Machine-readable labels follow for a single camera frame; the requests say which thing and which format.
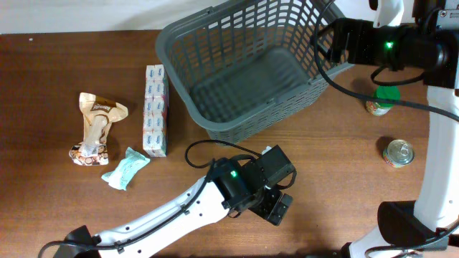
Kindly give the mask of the silver top tin can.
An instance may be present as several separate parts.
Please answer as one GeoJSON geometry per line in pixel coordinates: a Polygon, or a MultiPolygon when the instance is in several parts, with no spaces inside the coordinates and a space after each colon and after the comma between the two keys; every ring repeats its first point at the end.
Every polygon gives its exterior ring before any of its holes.
{"type": "Polygon", "coordinates": [[[384,161],[394,168],[401,168],[411,164],[415,158],[414,148],[411,143],[396,139],[392,140],[383,150],[384,161]]]}

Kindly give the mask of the grey plastic shopping basket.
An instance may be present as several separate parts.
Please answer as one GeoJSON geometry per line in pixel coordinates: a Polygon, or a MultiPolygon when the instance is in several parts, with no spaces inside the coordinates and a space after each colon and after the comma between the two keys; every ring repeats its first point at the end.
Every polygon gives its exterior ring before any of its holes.
{"type": "Polygon", "coordinates": [[[156,54],[189,115],[211,139],[239,143],[312,105],[349,68],[314,54],[323,1],[227,1],[165,27],[156,54]]]}

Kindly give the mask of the beige brown snack bag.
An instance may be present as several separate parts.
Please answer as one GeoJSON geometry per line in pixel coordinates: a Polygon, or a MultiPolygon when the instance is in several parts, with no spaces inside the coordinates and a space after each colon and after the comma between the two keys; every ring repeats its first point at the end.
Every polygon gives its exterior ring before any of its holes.
{"type": "Polygon", "coordinates": [[[79,166],[107,165],[110,128],[128,116],[128,108],[88,92],[80,93],[79,108],[83,116],[83,140],[70,149],[69,156],[79,166]]]}

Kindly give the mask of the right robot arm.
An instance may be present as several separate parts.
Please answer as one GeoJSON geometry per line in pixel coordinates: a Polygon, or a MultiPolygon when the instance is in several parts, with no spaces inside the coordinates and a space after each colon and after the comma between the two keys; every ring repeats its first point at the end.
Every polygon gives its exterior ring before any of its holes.
{"type": "Polygon", "coordinates": [[[452,1],[418,1],[417,26],[401,23],[401,1],[372,1],[374,21],[338,18],[329,49],[313,51],[331,62],[343,52],[356,65],[378,71],[416,67],[427,86],[427,103],[416,104],[430,114],[424,181],[415,201],[385,201],[378,224],[360,240],[346,244],[343,257],[409,257],[421,251],[443,251],[458,244],[458,5],[452,1]]]}

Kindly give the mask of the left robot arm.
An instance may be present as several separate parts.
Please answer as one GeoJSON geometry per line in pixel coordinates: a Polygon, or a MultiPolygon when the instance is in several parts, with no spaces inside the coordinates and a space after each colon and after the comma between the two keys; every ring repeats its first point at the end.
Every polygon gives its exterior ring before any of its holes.
{"type": "Polygon", "coordinates": [[[91,235],[71,231],[56,257],[151,257],[188,233],[249,210],[270,224],[281,223],[293,199],[280,182],[296,177],[279,146],[262,153],[220,158],[209,172],[174,200],[114,229],[91,235]]]}

